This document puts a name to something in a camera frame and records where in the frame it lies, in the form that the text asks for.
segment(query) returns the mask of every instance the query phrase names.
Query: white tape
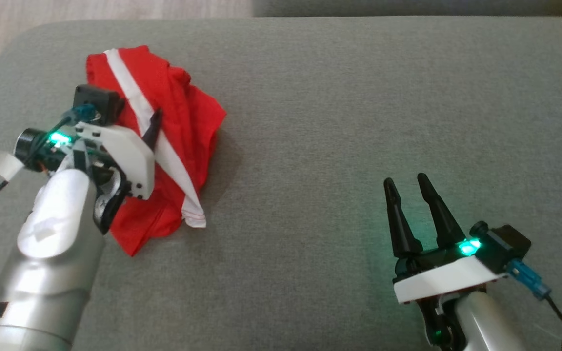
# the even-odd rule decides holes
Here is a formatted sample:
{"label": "white tape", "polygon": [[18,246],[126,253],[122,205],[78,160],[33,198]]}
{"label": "white tape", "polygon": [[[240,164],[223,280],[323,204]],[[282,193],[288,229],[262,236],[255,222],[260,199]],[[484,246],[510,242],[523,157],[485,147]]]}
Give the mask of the white tape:
{"label": "white tape", "polygon": [[8,182],[25,167],[23,162],[9,153],[0,151],[0,176]]}

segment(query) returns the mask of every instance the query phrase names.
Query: blue cable connector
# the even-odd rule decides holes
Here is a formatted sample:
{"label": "blue cable connector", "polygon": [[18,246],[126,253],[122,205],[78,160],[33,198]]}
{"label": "blue cable connector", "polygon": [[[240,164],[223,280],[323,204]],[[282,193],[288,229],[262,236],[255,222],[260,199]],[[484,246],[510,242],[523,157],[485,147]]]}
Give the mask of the blue cable connector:
{"label": "blue cable connector", "polygon": [[545,300],[552,291],[548,285],[542,283],[542,278],[529,266],[525,265],[524,262],[521,262],[521,260],[511,260],[506,265],[506,272],[517,281],[526,285],[539,301]]}
{"label": "blue cable connector", "polygon": [[69,126],[75,126],[78,122],[90,123],[97,118],[97,109],[92,104],[72,107],[62,114],[62,120],[66,120]]}

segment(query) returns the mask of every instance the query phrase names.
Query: green led light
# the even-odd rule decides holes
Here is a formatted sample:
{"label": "green led light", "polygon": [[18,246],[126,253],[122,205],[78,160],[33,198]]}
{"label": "green led light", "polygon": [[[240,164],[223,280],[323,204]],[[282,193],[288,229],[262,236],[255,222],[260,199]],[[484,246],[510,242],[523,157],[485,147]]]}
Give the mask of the green led light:
{"label": "green led light", "polygon": [[481,245],[478,239],[474,238],[470,241],[464,241],[461,244],[459,244],[459,250],[461,250],[461,252],[466,256],[472,256],[473,254],[476,253],[476,251],[480,246]]}
{"label": "green led light", "polygon": [[433,342],[435,344],[441,344],[442,342],[442,331],[436,331],[435,335],[433,335]]}
{"label": "green led light", "polygon": [[60,132],[55,132],[49,136],[49,140],[53,143],[61,144],[63,142],[71,142],[71,137]]}

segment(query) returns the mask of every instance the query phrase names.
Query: wooden floor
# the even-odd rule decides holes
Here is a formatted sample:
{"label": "wooden floor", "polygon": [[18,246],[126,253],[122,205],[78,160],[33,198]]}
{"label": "wooden floor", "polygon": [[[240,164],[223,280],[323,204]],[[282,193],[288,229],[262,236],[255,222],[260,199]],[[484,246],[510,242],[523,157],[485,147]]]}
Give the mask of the wooden floor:
{"label": "wooden floor", "polygon": [[0,53],[19,33],[51,22],[251,17],[252,0],[0,0]]}

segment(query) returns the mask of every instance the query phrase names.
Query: red cloth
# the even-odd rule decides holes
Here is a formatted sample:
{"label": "red cloth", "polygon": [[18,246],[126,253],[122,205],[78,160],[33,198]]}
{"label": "red cloth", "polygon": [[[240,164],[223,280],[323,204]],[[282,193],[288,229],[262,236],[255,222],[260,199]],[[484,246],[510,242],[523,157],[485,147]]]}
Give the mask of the red cloth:
{"label": "red cloth", "polygon": [[[118,53],[153,109],[162,109],[162,129],[198,194],[207,178],[216,130],[226,112],[214,98],[190,85],[188,72],[170,67],[169,62],[150,53],[147,46],[119,49]],[[125,98],[105,53],[89,55],[86,71],[89,84],[118,91]],[[118,124],[140,135],[136,114],[129,103],[125,104]],[[183,190],[157,163],[155,174],[155,188],[149,200],[128,198],[112,223],[112,234],[130,256],[149,238],[173,233],[186,215],[181,212]]]}

